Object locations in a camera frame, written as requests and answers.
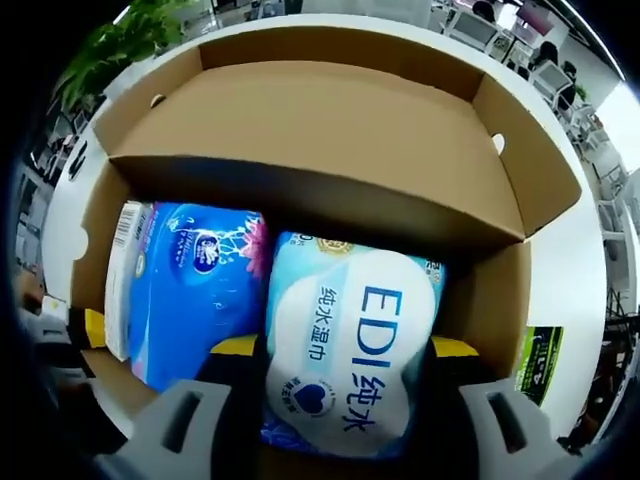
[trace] green product label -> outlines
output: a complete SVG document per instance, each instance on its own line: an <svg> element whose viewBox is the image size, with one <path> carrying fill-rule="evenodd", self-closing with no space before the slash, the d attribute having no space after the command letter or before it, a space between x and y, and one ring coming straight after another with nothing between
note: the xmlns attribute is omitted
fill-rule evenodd
<svg viewBox="0 0 640 480"><path fill-rule="evenodd" d="M538 406L551 383L563 330L562 327L527 327L516 372L516 390Z"/></svg>

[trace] cardboard box lid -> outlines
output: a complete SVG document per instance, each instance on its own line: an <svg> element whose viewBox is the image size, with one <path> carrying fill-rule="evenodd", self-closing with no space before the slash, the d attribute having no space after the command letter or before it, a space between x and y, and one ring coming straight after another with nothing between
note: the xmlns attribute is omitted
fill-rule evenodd
<svg viewBox="0 0 640 480"><path fill-rule="evenodd" d="M158 95L166 99L151 110ZM512 241L581 193L542 126L493 78L428 46L346 28L201 44L125 93L96 134L115 156L226 157L373 183Z"/></svg>

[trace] green plant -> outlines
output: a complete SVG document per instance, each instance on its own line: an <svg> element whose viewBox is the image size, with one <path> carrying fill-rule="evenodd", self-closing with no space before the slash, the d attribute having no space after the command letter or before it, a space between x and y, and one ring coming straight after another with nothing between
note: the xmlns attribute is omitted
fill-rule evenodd
<svg viewBox="0 0 640 480"><path fill-rule="evenodd" d="M58 81L66 111L91 102L133 62L180 42L182 29L172 13L191 0L134 0L117 24L96 29Z"/></svg>
<svg viewBox="0 0 640 480"><path fill-rule="evenodd" d="M576 94L582 99L583 102L587 101L587 91L582 85L576 84Z"/></svg>

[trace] barcode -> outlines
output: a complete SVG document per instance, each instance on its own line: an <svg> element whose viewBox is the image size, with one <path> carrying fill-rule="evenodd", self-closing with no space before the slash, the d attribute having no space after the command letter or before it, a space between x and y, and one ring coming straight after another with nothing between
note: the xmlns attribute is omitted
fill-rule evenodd
<svg viewBox="0 0 640 480"><path fill-rule="evenodd" d="M136 211L137 208L135 208L134 205L125 205L125 207L122 209L122 212L120 212L118 226L116 227L116 235L113 238L114 245L124 248Z"/></svg>

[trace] wet wipes package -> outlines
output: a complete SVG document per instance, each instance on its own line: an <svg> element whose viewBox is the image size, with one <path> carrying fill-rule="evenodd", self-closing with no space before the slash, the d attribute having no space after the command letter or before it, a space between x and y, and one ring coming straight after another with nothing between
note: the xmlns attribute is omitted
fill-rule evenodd
<svg viewBox="0 0 640 480"><path fill-rule="evenodd" d="M259 213L154 205L130 295L138 378L163 391L194 378L218 343L261 330L267 237Z"/></svg>
<svg viewBox="0 0 640 480"><path fill-rule="evenodd" d="M444 267L427 259L283 233L269 284L263 441L398 456L444 284Z"/></svg>

